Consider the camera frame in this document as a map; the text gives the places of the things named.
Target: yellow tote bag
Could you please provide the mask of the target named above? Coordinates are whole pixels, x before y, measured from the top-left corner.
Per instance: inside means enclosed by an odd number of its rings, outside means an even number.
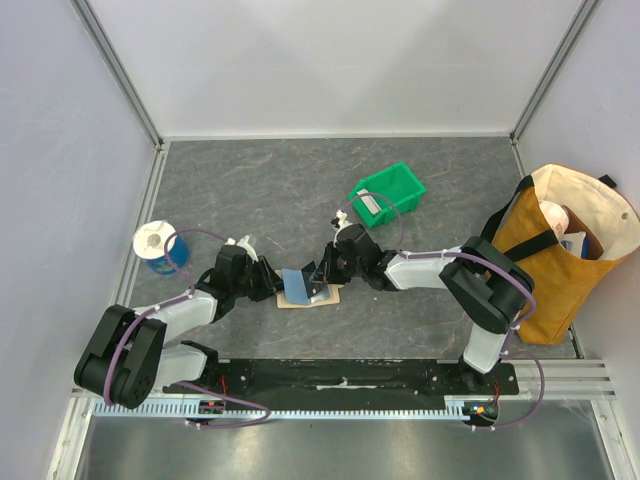
[[[589,292],[640,246],[640,220],[633,207],[597,178],[545,165],[522,179],[514,198],[485,225],[482,237],[526,271],[535,282],[537,311],[518,334],[526,343],[560,343]],[[548,200],[568,207],[567,232],[585,231],[589,258],[569,253],[539,207]]]

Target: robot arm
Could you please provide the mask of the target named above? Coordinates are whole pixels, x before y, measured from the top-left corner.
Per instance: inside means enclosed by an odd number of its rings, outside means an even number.
[[[255,253],[248,237],[223,245],[215,266],[200,277],[191,298],[163,302],[170,306],[157,309],[138,326],[118,359],[109,390],[112,401],[135,408],[153,388],[200,378],[206,363],[217,360],[215,350],[189,341],[169,348],[164,345],[188,330],[220,320],[237,298],[258,302],[283,288],[280,277]],[[102,395],[116,345],[137,315],[152,307],[107,308],[76,366],[78,386]]]
[[[488,276],[487,268],[456,255],[486,260],[532,292],[533,280],[521,268],[480,237],[471,237],[461,247],[441,252],[398,253],[381,250],[364,227],[351,224],[343,212],[337,213],[332,225],[336,229],[334,241],[327,244],[312,281],[344,284],[358,276],[376,290],[448,289],[473,321],[461,359],[465,381],[472,382],[474,375],[493,369],[510,324],[526,299],[503,277]]]

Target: small white object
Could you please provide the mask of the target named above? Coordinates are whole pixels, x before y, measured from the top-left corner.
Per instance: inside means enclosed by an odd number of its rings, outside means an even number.
[[[363,188],[362,190],[358,190],[356,193],[358,195],[363,195],[365,193],[369,193],[369,190],[367,190],[366,188]],[[364,203],[364,206],[367,207],[367,210],[369,210],[369,213],[371,215],[376,216],[377,214],[380,213],[381,211],[380,205],[378,205],[378,202],[376,202],[374,197],[370,197],[370,196],[360,197],[360,200],[362,200],[362,203]]]
[[[560,239],[560,242],[571,255],[582,258],[582,249],[586,238],[586,232],[565,233]]]
[[[351,223],[349,220],[347,220],[347,214],[344,213],[342,210],[338,210],[336,212],[336,218],[338,219],[338,227],[334,227],[336,228],[336,234],[333,236],[333,244],[335,245],[336,243],[338,243],[338,233],[340,233],[340,231],[343,228],[347,228],[350,225],[353,225],[353,223]]]
[[[164,257],[164,244],[167,239],[176,232],[166,220],[142,225],[133,234],[133,251],[143,260],[155,260]],[[175,237],[169,242],[170,251],[175,243]]]
[[[548,200],[540,202],[540,211],[558,239],[562,238],[569,227],[569,214],[557,203]]]

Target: aluminum frame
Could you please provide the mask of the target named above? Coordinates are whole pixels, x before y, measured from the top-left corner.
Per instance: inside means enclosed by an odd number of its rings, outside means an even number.
[[[113,45],[111,44],[111,41],[109,40],[104,27],[100,23],[95,10],[91,6],[91,3],[89,2],[89,0],[70,1],[76,12],[78,13],[78,16],[84,24],[87,32],[91,36],[91,39],[98,48],[100,56],[107,64],[111,75],[113,75],[113,78],[118,84],[118,87],[120,87],[122,94],[136,114],[136,117],[138,118],[142,129],[149,137],[149,140],[151,140],[151,142],[157,147],[160,147],[163,143],[162,136],[153,123],[153,119],[145,108],[144,103],[142,103],[140,95],[138,95],[136,88],[133,86],[131,78],[127,74],[124,65],[120,61],[118,54],[113,48]]]
[[[567,58],[573,51],[573,47],[589,23],[589,20],[593,17],[593,14],[600,2],[601,0],[583,0],[580,7],[578,7],[578,11],[571,20],[569,28],[562,37],[562,40],[560,40],[560,44],[551,57],[551,61],[547,65],[542,77],[540,77],[529,101],[520,114],[520,118],[518,118],[518,121],[513,127],[510,137],[515,144],[520,141],[525,130],[531,123],[533,116],[536,114],[538,108],[546,98],[547,93],[551,89],[555,79],[558,77],[558,74],[566,63]]]
[[[532,401],[540,391],[539,373],[535,365],[526,360],[514,360],[516,375],[520,385],[520,394],[504,396],[503,401]],[[613,391],[611,380],[602,360],[541,360],[545,372],[546,391],[545,401],[591,400],[598,422],[598,429],[604,443],[609,463],[617,480],[631,480],[640,478],[637,465],[634,464],[630,446],[625,441],[624,421],[620,415],[618,402]],[[96,408],[98,397],[81,389],[72,392],[67,408],[63,428],[58,438],[57,446],[47,474],[47,480],[73,480],[80,467],[82,449],[86,441],[89,424]],[[200,394],[163,394],[154,391],[149,396],[155,403],[163,400],[204,398]],[[448,401],[456,400],[488,400],[488,397],[449,396]],[[318,420],[317,412],[309,412]],[[149,417],[157,417],[150,412]],[[287,417],[287,412],[280,415]],[[305,418],[304,414],[294,415],[295,418]],[[409,412],[403,413],[403,419],[412,419]],[[415,420],[425,421],[424,413],[417,412]]]

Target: blue cup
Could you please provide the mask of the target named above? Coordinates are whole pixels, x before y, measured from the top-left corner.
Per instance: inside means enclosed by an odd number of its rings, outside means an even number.
[[[173,242],[173,247],[169,250],[169,256],[171,260],[178,266],[178,268],[182,268],[187,264],[189,260],[189,247],[187,247],[187,243],[182,239],[180,235],[175,237],[175,242]],[[144,262],[149,265],[149,268],[156,272],[159,275],[171,275],[172,273],[176,273],[176,270],[169,265],[167,262],[167,257],[164,255],[158,258],[151,259],[143,259]]]

